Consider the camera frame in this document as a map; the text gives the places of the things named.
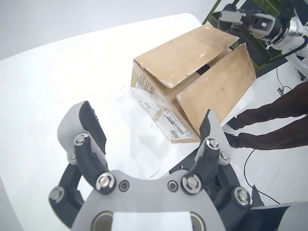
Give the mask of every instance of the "box flap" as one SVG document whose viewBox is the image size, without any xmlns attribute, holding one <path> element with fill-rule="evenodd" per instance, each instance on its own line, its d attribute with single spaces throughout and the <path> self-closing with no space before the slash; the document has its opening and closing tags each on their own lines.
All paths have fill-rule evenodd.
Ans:
<svg viewBox="0 0 308 231">
<path fill-rule="evenodd" d="M 173 88 L 237 40 L 238 37 L 206 24 L 138 56 L 135 61 L 166 87 Z"/>
<path fill-rule="evenodd" d="M 222 122 L 255 79 L 246 44 L 242 44 L 176 98 L 198 132 L 208 109 L 215 111 L 219 122 Z"/>
</svg>

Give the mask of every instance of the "white paper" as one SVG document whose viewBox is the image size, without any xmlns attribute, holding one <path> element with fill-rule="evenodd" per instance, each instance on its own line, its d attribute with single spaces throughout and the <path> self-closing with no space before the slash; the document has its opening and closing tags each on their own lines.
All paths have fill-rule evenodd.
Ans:
<svg viewBox="0 0 308 231">
<path fill-rule="evenodd" d="M 115 212 L 111 231 L 193 231 L 189 212 Z"/>
<path fill-rule="evenodd" d="M 172 112 L 165 111 L 155 123 L 168 139 L 180 140 L 191 138 L 189 132 Z"/>
</svg>

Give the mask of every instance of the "black cable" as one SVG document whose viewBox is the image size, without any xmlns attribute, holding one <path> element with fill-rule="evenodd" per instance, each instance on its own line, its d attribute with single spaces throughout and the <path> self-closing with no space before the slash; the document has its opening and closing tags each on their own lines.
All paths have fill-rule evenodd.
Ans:
<svg viewBox="0 0 308 231">
<path fill-rule="evenodd" d="M 253 189 L 253 186 L 251 186 L 251 185 L 249 184 L 249 182 L 247 181 L 247 178 L 246 178 L 246 171 L 245 171 L 245 170 L 246 170 L 246 163 L 247 163 L 249 157 L 251 156 L 251 154 L 252 154 L 254 151 L 255 151 L 255 149 L 250 153 L 250 155 L 248 156 L 247 160 L 245 161 L 245 165 L 244 165 L 244 177 L 245 177 L 245 180 L 246 180 L 247 184 L 248 184 L 252 189 Z M 278 201 L 276 201 L 275 199 L 273 199 L 273 198 L 270 197 L 269 195 L 266 195 L 265 193 L 263 193 L 263 192 L 261 192 L 261 191 L 259 191 L 259 190 L 257 190 L 257 189 L 256 189 L 256 191 L 258 191 L 259 193 L 263 194 L 264 196 L 269 197 L 271 200 L 275 201 L 277 204 L 280 205 L 280 203 L 279 203 Z"/>
<path fill-rule="evenodd" d="M 290 87 L 288 87 L 288 86 L 284 86 L 284 87 L 283 87 L 283 89 L 282 89 L 282 91 L 284 90 L 284 88 L 285 88 L 285 87 L 287 87 L 287 88 L 289 88 L 290 90 L 292 90 Z"/>
<path fill-rule="evenodd" d="M 287 85 L 283 86 L 283 84 L 281 83 L 281 81 L 280 81 L 280 79 L 279 79 L 279 77 L 278 77 L 278 67 L 276 68 L 276 75 L 277 75 L 277 79 L 278 79 L 279 83 L 281 84 L 281 90 L 282 90 L 282 92 L 284 91 L 284 89 L 285 89 L 286 87 L 289 88 L 290 90 L 292 90 L 289 86 L 287 86 Z"/>
<path fill-rule="evenodd" d="M 306 35 L 304 35 L 303 38 L 304 38 L 304 43 L 302 45 L 300 45 L 299 47 L 295 48 L 294 50 L 291 50 L 290 52 L 288 52 L 284 55 L 278 56 L 278 57 L 274 58 L 273 60 L 269 60 L 268 63 L 272 63 L 272 62 L 277 61 L 278 59 L 280 59 L 282 57 L 289 56 L 289 55 L 294 54 L 297 51 L 303 49 L 308 43 L 308 37 Z"/>
</svg>

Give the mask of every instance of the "dark pants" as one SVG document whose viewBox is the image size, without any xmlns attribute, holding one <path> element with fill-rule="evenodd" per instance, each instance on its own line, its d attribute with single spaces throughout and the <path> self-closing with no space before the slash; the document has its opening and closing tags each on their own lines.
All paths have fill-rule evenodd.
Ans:
<svg viewBox="0 0 308 231">
<path fill-rule="evenodd" d="M 275 118 L 308 114 L 308 82 L 296 86 L 271 104 L 248 109 L 237 116 L 239 128 Z M 287 149 L 308 145 L 308 115 L 264 135 L 239 134 L 240 147 L 258 150 Z"/>
</svg>

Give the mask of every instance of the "floor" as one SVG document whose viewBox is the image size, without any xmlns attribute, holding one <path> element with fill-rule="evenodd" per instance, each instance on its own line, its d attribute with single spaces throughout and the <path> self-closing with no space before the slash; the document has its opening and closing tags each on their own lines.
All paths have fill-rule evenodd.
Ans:
<svg viewBox="0 0 308 231">
<path fill-rule="evenodd" d="M 231 1 L 223 0 L 218 10 Z M 0 0 L 0 60 L 72 36 L 173 14 L 191 13 L 202 22 L 215 2 L 216 0 Z M 300 83 L 291 63 L 280 66 L 278 74 L 282 83 L 291 88 Z M 257 108 L 274 101 L 279 97 L 278 87 L 275 71 L 258 78 L 253 84 L 255 99 L 246 108 Z M 293 120 L 294 118 L 287 118 L 254 124 L 241 131 L 264 134 Z M 242 172 L 250 152 L 250 149 L 233 149 L 233 168 Z M 248 181 L 281 203 L 308 200 L 308 184 L 305 179 L 307 155 L 308 147 L 255 151 L 246 166 Z M 240 182 L 248 188 L 244 178 Z M 262 199 L 266 205 L 273 204 L 265 196 Z"/>
</svg>

